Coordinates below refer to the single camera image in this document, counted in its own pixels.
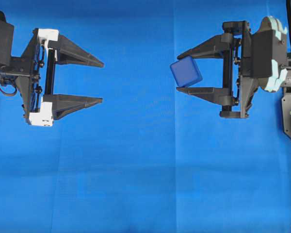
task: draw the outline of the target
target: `blue cube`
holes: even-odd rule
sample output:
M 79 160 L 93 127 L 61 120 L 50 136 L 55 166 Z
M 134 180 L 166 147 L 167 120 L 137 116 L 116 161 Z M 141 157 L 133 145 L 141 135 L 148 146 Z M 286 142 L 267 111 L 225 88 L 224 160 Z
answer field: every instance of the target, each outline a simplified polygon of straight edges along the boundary
M 170 65 L 178 87 L 188 87 L 203 80 L 198 66 L 191 56 Z

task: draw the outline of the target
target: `screw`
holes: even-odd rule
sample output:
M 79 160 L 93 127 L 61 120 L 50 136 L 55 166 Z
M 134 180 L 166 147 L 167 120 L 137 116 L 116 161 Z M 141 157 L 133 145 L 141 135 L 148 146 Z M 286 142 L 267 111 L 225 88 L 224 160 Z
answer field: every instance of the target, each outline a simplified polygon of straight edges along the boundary
M 44 61 L 40 61 L 40 62 L 39 62 L 39 66 L 40 66 L 41 68 L 43 68 L 43 66 L 44 66 Z

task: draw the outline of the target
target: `blue backdrop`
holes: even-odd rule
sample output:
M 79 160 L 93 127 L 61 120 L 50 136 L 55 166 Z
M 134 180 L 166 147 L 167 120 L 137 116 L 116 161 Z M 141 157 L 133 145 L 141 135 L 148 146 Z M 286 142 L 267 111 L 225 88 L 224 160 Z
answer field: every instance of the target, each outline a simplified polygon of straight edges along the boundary
M 175 91 L 169 65 L 222 22 L 287 24 L 284 0 L 0 1 L 20 56 L 55 28 L 105 63 L 57 66 L 55 93 L 103 97 L 52 128 L 0 94 L 0 233 L 291 232 L 291 141 L 281 91 L 250 118 Z M 222 62 L 198 61 L 221 86 Z

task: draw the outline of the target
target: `white 3d-printed part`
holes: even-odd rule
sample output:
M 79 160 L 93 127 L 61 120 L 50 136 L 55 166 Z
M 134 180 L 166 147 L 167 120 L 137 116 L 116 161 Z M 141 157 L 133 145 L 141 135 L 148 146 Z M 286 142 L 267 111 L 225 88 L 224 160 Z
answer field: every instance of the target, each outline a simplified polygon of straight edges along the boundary
M 58 41 L 59 31 L 56 29 L 41 29 L 38 30 L 38 39 L 40 43 L 44 41 L 44 48 L 47 52 L 47 55 L 49 54 L 49 41 Z M 57 61 L 57 51 L 55 51 L 55 59 Z
M 36 126 L 53 126 L 52 102 L 43 102 L 41 98 L 40 112 L 29 113 L 31 125 Z

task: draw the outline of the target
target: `cable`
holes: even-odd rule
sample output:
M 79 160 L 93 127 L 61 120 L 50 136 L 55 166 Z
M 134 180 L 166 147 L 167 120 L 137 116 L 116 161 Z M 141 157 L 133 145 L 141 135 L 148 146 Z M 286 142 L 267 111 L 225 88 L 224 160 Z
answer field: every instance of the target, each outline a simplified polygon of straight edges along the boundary
M 6 93 L 6 92 L 4 92 L 4 91 L 0 88 L 0 92 L 1 92 L 2 94 L 4 94 L 5 96 L 12 97 L 12 96 L 15 96 L 16 93 L 17 93 L 17 88 L 16 88 L 16 85 L 15 85 L 14 81 L 11 81 L 11 83 L 12 83 L 12 86 L 15 88 L 15 91 L 14 91 L 13 93 Z

